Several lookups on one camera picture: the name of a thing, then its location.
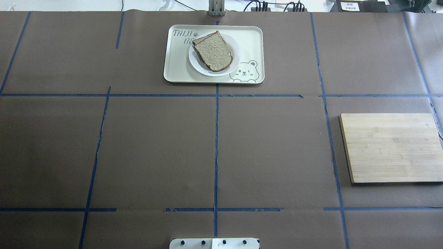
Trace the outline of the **cream tray with bear print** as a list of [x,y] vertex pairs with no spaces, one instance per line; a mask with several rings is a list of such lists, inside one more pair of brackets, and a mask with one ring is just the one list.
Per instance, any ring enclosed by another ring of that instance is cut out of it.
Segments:
[[263,32],[254,26],[173,25],[163,76],[174,83],[260,84]]

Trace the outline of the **bread slice with seeded crust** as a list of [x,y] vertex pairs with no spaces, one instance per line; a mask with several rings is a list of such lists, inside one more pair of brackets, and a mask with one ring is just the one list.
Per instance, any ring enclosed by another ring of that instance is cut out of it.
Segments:
[[231,65],[234,58],[218,30],[199,39],[201,42],[196,45],[197,54],[210,71],[220,72]]

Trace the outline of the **aluminium frame post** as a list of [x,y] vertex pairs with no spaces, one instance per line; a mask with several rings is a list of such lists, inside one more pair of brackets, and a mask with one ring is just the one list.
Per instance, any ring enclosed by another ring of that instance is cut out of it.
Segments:
[[226,14],[226,6],[225,0],[209,0],[209,16],[225,16]]

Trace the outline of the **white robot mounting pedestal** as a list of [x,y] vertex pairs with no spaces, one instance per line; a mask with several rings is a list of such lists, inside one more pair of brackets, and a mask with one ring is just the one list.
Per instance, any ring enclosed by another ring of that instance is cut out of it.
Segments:
[[177,238],[170,249],[260,249],[256,238]]

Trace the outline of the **white round plate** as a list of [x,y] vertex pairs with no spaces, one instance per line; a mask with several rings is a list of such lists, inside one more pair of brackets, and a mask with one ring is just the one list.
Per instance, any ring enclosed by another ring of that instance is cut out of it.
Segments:
[[190,43],[188,59],[199,73],[218,77],[233,72],[241,54],[241,46],[233,37],[216,30]]

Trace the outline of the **bottom bread slice on plate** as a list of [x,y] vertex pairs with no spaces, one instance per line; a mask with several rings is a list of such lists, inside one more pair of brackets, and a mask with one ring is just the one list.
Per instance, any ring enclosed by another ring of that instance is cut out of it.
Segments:
[[200,42],[201,42],[201,39],[199,39],[199,38],[192,41],[192,47],[195,52],[197,52],[196,45],[199,44]]

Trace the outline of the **black rectangular box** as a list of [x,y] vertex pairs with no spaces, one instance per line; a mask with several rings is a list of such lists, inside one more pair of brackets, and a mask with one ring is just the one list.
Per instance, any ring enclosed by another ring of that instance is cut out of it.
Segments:
[[387,13],[385,1],[378,0],[333,0],[330,12]]

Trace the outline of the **bamboo cutting board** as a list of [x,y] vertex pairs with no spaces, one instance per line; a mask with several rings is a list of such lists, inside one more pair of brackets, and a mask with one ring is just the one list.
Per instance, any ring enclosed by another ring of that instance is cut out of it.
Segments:
[[430,113],[339,116],[352,183],[441,182],[443,153]]

